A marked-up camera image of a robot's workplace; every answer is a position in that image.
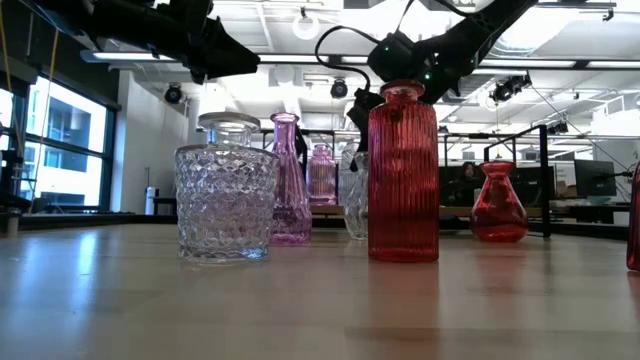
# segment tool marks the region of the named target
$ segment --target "ceiling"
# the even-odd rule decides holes
[[[395,30],[406,6],[405,0],[386,0],[370,9],[350,9],[353,1],[220,0],[214,1],[211,16],[219,16],[226,31],[256,53],[312,54],[319,36],[336,24],[362,29],[376,38],[384,37]],[[640,34],[640,1],[618,0],[616,3],[615,16],[608,22],[602,20],[606,10],[536,8],[531,10],[534,13],[528,14],[526,21],[516,23],[503,40],[535,44],[532,51],[521,53],[521,56],[534,58],[640,59],[640,36],[635,35]],[[309,40],[301,39],[293,31],[302,5],[305,5],[307,15],[318,19],[319,30]],[[460,20],[461,17],[450,12],[430,11],[422,3],[415,2],[400,29],[418,40],[440,34]],[[545,24],[545,21],[556,25]],[[301,21],[303,33],[311,27],[310,20]],[[124,44],[117,45],[111,50],[130,50]],[[321,53],[368,55],[373,46],[357,34],[341,31],[327,38]],[[191,83],[187,69],[181,65],[140,64],[129,68],[134,69],[137,81],[149,89],[166,89],[169,82],[178,81],[191,98],[199,98],[204,103],[223,102],[226,110],[241,111],[262,119],[277,111],[295,109],[302,113],[303,120],[305,117],[313,119],[304,124],[307,128],[335,127],[332,116],[343,116],[351,106],[353,92],[364,85],[357,74],[320,65],[296,65],[295,76],[299,78],[294,85],[278,86],[277,76],[273,74],[275,67],[264,65],[256,74],[213,81],[215,84],[209,84],[208,88],[216,89],[215,98],[207,94],[211,91]],[[372,77],[374,89],[382,84],[371,71],[362,69]],[[471,95],[462,103],[435,106],[438,120],[455,132],[494,131],[496,121],[498,131],[517,132],[531,124],[559,118],[556,110],[544,101],[547,100],[567,119],[588,131],[593,111],[611,100],[635,96],[632,94],[640,91],[640,72],[536,70],[530,75],[539,94],[527,89],[497,111],[487,101],[487,93],[496,82],[504,80],[505,75],[475,77]],[[344,99],[332,99],[329,94],[335,77],[344,78],[349,87],[349,95]]]

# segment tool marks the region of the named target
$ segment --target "glass jar lid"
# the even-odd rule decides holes
[[[248,128],[251,132],[260,130],[260,120],[247,114],[222,111],[198,116],[198,124],[205,129],[227,128],[230,131]]]

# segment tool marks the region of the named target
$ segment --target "wooden table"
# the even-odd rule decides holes
[[[638,359],[625,244],[443,237],[436,264],[370,262],[344,232],[197,267],[173,225],[0,240],[0,359]]]

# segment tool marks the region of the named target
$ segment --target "textured glass jar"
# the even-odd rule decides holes
[[[208,145],[175,154],[180,256],[194,262],[267,256],[278,157],[249,146],[260,122],[238,113],[200,115]]]
[[[357,179],[358,173],[350,169],[357,148],[358,143],[349,143],[340,155],[340,165],[338,166],[338,205],[340,206],[344,206],[346,203],[351,187]]]
[[[636,166],[631,185],[631,211],[629,212],[629,240],[627,267],[640,271],[640,163]]]
[[[369,257],[438,260],[438,129],[424,89],[395,81],[369,116]]]
[[[515,167],[509,161],[480,164],[487,178],[471,210],[471,232],[480,241],[517,242],[529,230],[527,213],[509,180]]]
[[[279,113],[273,114],[271,120],[273,152],[280,159],[271,244],[307,243],[311,241],[311,209],[295,147],[298,117]]]
[[[359,152],[356,154],[355,160],[358,171],[354,173],[356,180],[344,206],[344,221],[352,238],[367,240],[369,231],[369,154]]]
[[[336,204],[336,162],[329,147],[316,145],[307,166],[307,193],[310,205]]]

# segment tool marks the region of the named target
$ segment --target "bottle neck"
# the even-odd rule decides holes
[[[249,146],[251,131],[247,128],[222,130],[212,128],[208,133],[209,144]]]
[[[296,123],[274,122],[274,149],[295,149]]]

